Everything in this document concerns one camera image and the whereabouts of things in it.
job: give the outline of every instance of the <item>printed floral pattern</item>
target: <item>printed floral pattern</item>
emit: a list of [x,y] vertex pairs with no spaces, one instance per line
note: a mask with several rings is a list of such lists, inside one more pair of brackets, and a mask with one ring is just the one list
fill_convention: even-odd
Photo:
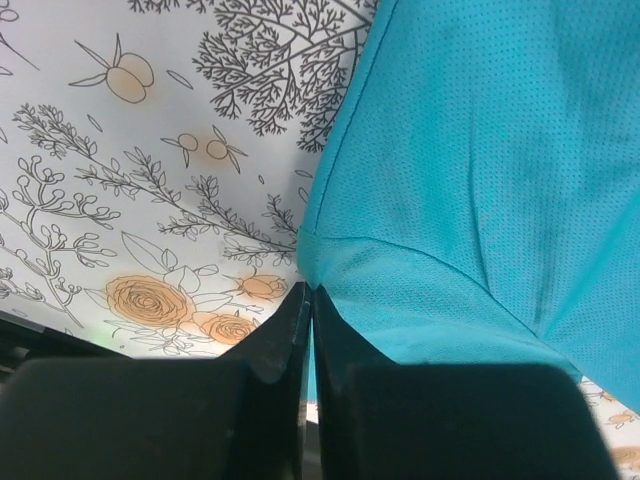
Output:
[[[0,311],[133,357],[250,335],[378,3],[0,0]],[[581,387],[634,478],[640,419]]]

